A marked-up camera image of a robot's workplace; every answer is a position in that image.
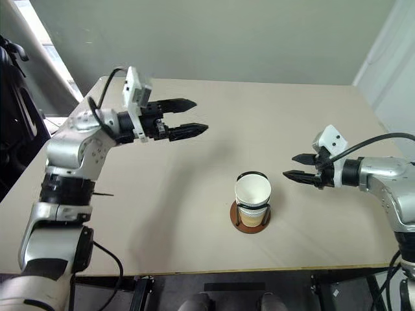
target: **white paper cup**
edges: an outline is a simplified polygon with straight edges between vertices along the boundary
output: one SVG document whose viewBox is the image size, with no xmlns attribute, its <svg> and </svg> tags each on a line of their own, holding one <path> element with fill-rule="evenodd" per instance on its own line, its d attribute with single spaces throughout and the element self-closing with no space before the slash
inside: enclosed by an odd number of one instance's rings
<svg viewBox="0 0 415 311">
<path fill-rule="evenodd" d="M 269 208 L 271 184 L 268 178 L 260 172 L 241 174 L 235 184 L 235 195 L 242 223 L 246 227 L 259 226 Z"/>
</svg>

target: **black chair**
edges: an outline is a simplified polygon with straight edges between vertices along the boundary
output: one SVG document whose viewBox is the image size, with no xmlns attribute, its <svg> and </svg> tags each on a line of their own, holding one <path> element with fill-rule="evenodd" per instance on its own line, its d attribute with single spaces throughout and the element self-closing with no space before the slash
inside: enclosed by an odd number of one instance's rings
<svg viewBox="0 0 415 311">
<path fill-rule="evenodd" d="M 19 45 L 0 36 L 0 200 L 51 137 L 25 83 L 16 54 L 29 60 Z"/>
</svg>

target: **beige table surface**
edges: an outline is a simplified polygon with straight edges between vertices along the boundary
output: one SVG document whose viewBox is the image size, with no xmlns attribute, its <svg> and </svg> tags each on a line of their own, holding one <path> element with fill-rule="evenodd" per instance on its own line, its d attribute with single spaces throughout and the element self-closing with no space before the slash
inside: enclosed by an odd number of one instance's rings
<svg viewBox="0 0 415 311">
<path fill-rule="evenodd" d="M 121 107 L 123 78 L 104 107 Z M 96 100 L 100 79 L 89 92 Z M 383 133 L 352 86 L 256 84 L 155 79 L 152 100 L 184 97 L 198 103 L 165 122 L 209 125 L 186 141 L 135 142 L 108 154 L 88 226 L 113 251 L 126 274 L 284 270 L 384 266 L 397 249 L 379 202 L 351 187 L 300 185 L 281 174 L 301 169 L 291 161 L 313 152 L 315 135 L 335 125 L 350 146 Z M 83 102 L 74 111 L 85 109 Z M 400 156 L 392 141 L 353 156 Z M 40 193 L 43 149 L 0 204 L 0 272 L 19 271 L 18 249 L 30 208 Z M 272 184 L 272 219 L 256 235 L 237 231 L 229 218 L 236 177 L 264 172 Z M 113 260 L 94 249 L 88 275 L 115 275 Z"/>
</svg>

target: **round coaster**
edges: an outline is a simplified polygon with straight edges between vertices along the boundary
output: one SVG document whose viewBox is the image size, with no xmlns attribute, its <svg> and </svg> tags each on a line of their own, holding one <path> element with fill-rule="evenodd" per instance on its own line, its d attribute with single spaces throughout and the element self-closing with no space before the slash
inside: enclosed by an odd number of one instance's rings
<svg viewBox="0 0 415 311">
<path fill-rule="evenodd" d="M 259 225 L 257 227 L 246 227 L 242 223 L 241 219 L 239 219 L 239 225 L 236 225 L 236 202 L 234 201 L 232 203 L 232 206 L 231 206 L 231 209 L 230 209 L 230 217 L 231 217 L 231 222 L 232 222 L 233 226 L 236 229 L 238 229 L 240 232 L 249 233 L 249 234 L 258 233 L 258 232 L 261 232 L 262 230 L 264 230 L 267 227 L 267 225 L 270 223 L 271 210 L 268 211 L 268 216 L 267 215 L 264 216 L 264 217 L 268 218 L 267 222 L 265 222 L 264 225 Z"/>
</svg>

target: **robotic arm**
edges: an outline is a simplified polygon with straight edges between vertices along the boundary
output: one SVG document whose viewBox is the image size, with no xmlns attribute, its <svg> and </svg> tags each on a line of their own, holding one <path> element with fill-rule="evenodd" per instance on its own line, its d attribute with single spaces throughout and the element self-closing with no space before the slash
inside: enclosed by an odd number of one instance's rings
<svg viewBox="0 0 415 311">
<path fill-rule="evenodd" d="M 46 174 L 39 201 L 32 207 L 19 251 L 21 275 L 0 288 L 1 310 L 63 310 L 69 282 L 85 270 L 92 254 L 91 218 L 95 181 L 110 148 L 148 138 L 177 141 L 200 135 L 203 124 L 169 128 L 164 113 L 181 113 L 196 106 L 187 99 L 149 102 L 152 87 L 135 68 L 127 72 L 124 108 L 99 109 L 70 117 L 49 141 Z"/>
<path fill-rule="evenodd" d="M 413 135 L 404 135 L 415 140 Z M 403 301 L 404 310 L 415 310 L 415 163 L 394 157 L 346 159 L 342 154 L 349 153 L 347 145 L 336 128 L 329 125 L 314 140 L 313 148 L 317 154 L 299 154 L 292 158 L 301 164 L 315 166 L 317 174 L 290 170 L 283 175 L 319 189 L 325 186 L 358 187 L 378 198 L 395 232 L 402 256 L 401 266 L 408 277 L 401 286 L 401 296 L 407 298 Z"/>
</svg>

